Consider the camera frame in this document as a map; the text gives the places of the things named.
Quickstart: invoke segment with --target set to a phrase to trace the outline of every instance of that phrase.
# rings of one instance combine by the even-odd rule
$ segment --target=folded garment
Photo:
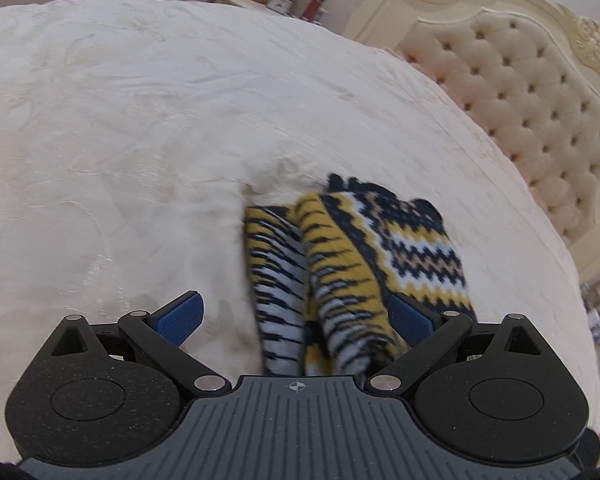
[[[248,279],[270,376],[364,378],[408,350],[386,305],[403,292],[475,319],[442,216],[332,174],[323,193],[245,211]]]

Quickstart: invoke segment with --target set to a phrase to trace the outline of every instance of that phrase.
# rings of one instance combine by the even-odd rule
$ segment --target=clock
[[[293,4],[293,0],[269,0],[267,2],[267,8],[275,10],[276,12],[286,16],[291,10],[291,6]]]

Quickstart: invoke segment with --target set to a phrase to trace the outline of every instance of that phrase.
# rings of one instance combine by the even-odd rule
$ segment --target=tufted headboard
[[[344,33],[436,81],[600,272],[600,24],[547,0],[362,0]]]

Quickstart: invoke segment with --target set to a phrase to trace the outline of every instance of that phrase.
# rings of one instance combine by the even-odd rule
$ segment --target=bedside table
[[[242,7],[243,9],[251,9],[256,10],[257,12],[262,12],[264,14],[268,14],[269,16],[283,16],[279,12],[275,10],[267,9],[265,4],[259,4],[258,2],[252,2],[251,0],[214,0],[215,4],[227,4],[235,7]]]

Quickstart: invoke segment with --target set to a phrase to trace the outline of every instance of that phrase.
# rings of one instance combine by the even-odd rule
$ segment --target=white blanket
[[[84,0],[0,9],[0,460],[17,457],[5,400],[67,314],[113,322],[193,288],[206,314],[187,351],[232,381],[259,373],[243,208],[331,171],[434,203],[478,318],[527,314],[600,428],[570,254],[436,84],[298,20]]]

